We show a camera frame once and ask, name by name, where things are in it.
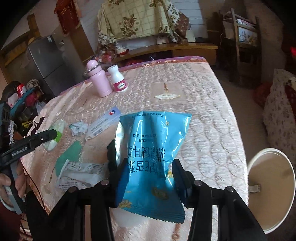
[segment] floral blanket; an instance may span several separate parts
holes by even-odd
[[[99,44],[159,34],[183,42],[188,24],[170,0],[106,0],[98,13]]]

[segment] blue wrapper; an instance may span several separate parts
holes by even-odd
[[[141,111],[120,117],[128,143],[116,198],[119,208],[163,221],[184,222],[185,211],[169,164],[185,139],[191,116]]]

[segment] red hanging decoration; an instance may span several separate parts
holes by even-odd
[[[80,26],[73,0],[58,0],[54,13],[58,16],[64,35],[68,35]]]

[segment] pink thermos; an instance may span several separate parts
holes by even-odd
[[[99,93],[100,97],[105,97],[112,93],[112,88],[109,80],[106,77],[106,73],[102,70],[102,67],[94,59],[88,61],[86,64],[88,76],[91,79],[94,87]]]

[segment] human hand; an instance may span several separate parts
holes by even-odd
[[[16,172],[18,174],[18,178],[15,180],[15,188],[18,191],[19,197],[23,197],[25,194],[27,183],[26,183],[26,176],[24,174],[24,167],[21,161],[18,161]],[[10,186],[10,185],[11,185],[10,178],[5,174],[0,173],[0,196],[6,204],[8,204],[9,206],[12,206],[10,199],[4,188],[4,186]]]

